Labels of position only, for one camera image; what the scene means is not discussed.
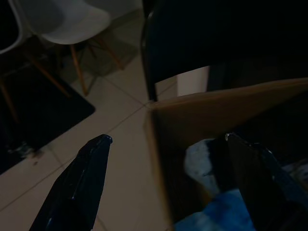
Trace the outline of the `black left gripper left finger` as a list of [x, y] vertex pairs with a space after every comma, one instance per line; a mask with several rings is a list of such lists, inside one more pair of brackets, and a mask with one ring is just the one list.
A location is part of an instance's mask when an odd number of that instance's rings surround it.
[[113, 140], [102, 134], [89, 140], [56, 179], [32, 231], [91, 231], [103, 193]]

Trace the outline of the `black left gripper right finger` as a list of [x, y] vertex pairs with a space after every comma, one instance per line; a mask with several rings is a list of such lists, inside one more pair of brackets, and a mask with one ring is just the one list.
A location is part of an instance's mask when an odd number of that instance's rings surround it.
[[257, 231], [306, 231], [308, 194], [267, 148], [226, 134], [236, 183]]

